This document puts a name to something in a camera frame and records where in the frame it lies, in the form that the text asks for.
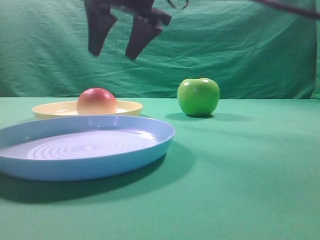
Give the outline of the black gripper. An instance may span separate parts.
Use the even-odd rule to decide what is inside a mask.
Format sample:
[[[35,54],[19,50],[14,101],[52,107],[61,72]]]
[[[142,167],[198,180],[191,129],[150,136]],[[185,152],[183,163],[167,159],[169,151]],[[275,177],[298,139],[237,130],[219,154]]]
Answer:
[[[117,21],[111,8],[133,15],[133,23],[125,55],[134,61],[144,48],[168,26],[172,16],[153,8],[153,0],[85,0],[88,25],[88,51],[98,57],[109,31]]]

